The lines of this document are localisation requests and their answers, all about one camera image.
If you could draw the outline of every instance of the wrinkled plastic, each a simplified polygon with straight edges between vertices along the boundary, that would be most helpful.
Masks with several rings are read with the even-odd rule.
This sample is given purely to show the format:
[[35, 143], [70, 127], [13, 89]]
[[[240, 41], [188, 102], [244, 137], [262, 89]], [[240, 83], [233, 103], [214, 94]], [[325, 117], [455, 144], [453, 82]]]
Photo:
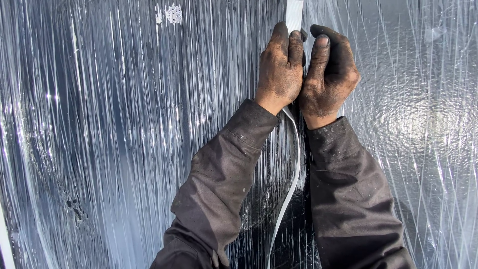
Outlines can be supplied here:
[[[304, 29], [350, 40], [362, 81], [340, 113], [384, 169], [418, 268], [477, 267], [477, 12], [465, 0], [304, 2]], [[0, 193], [16, 267], [147, 268], [192, 156], [253, 97], [285, 1], [19, 0], [0, 14]], [[233, 268], [264, 267], [296, 147], [306, 161], [272, 267], [320, 267], [292, 111], [302, 142], [280, 114]]]

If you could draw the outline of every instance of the work jacket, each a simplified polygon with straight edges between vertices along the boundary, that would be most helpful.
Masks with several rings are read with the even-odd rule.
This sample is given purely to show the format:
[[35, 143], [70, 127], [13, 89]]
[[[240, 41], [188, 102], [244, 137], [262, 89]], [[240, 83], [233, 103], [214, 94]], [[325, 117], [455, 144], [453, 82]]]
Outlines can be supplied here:
[[[229, 268], [226, 246], [239, 234], [242, 203], [261, 147], [278, 119], [246, 99], [191, 161], [171, 205], [176, 216], [151, 269]], [[307, 130], [315, 242], [324, 269], [415, 268], [392, 215], [385, 175], [346, 117]]]

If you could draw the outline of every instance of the clear plastic film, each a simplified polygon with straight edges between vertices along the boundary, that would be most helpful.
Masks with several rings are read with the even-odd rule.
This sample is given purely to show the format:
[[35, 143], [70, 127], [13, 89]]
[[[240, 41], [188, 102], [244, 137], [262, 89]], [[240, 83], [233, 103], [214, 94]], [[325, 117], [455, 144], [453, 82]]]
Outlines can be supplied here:
[[[0, 198], [17, 268], [147, 268], [195, 152], [252, 98], [286, 1], [0, 2]], [[351, 43], [341, 114], [379, 161], [418, 268], [476, 268], [477, 4], [305, 0]], [[305, 44], [310, 58], [313, 37]], [[263, 147], [232, 268], [319, 268], [296, 106]]]

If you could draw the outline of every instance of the hand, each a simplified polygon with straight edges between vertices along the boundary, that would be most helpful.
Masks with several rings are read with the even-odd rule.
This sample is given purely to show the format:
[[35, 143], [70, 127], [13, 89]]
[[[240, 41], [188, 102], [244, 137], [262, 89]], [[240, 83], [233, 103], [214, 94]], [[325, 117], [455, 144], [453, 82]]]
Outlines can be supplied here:
[[315, 37], [304, 88], [298, 101], [307, 128], [336, 120], [338, 109], [360, 81], [348, 39], [330, 28], [312, 25]]
[[277, 115], [297, 98], [303, 80], [303, 53], [301, 33], [293, 31], [289, 36], [285, 22], [276, 24], [266, 50], [261, 53], [256, 103]]

